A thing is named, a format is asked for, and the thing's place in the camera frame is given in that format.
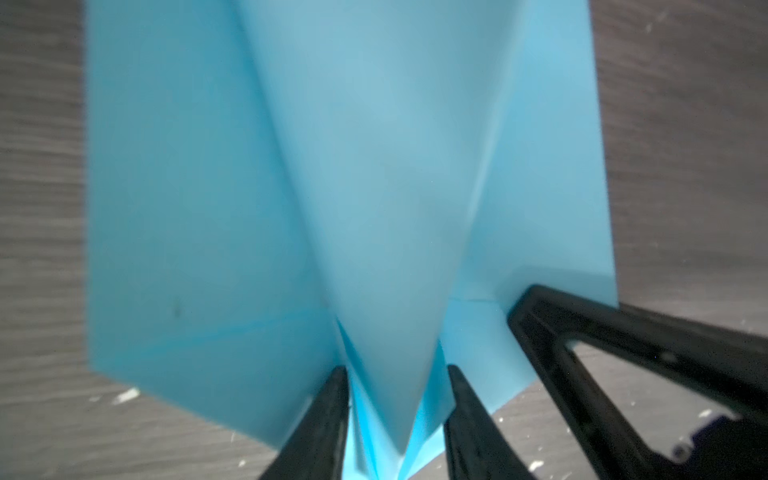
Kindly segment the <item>light blue paper sheet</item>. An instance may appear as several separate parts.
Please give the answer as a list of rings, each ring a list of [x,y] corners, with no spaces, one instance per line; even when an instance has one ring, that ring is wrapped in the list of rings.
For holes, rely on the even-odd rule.
[[[94,370],[275,448],[348,369],[347,479],[534,371],[542,284],[615,305],[585,1],[89,1]]]

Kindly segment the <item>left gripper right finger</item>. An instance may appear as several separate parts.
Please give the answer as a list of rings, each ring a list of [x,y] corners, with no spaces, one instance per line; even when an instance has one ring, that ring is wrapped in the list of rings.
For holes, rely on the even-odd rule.
[[[461,369],[451,364],[447,370],[455,400],[443,428],[449,478],[535,479],[506,442]]]

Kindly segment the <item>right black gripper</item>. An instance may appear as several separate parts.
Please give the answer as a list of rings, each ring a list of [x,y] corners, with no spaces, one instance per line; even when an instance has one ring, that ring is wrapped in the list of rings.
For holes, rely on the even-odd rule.
[[[767,340],[635,307],[616,308],[542,285],[508,326],[601,479],[766,479]],[[713,399],[720,416],[651,450],[572,350],[580,341]]]

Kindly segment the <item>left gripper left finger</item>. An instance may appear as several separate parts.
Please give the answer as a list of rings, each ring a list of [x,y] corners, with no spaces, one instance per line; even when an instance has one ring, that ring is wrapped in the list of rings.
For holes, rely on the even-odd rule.
[[[337,366],[287,443],[259,479],[341,479],[349,410],[348,373],[344,366]]]

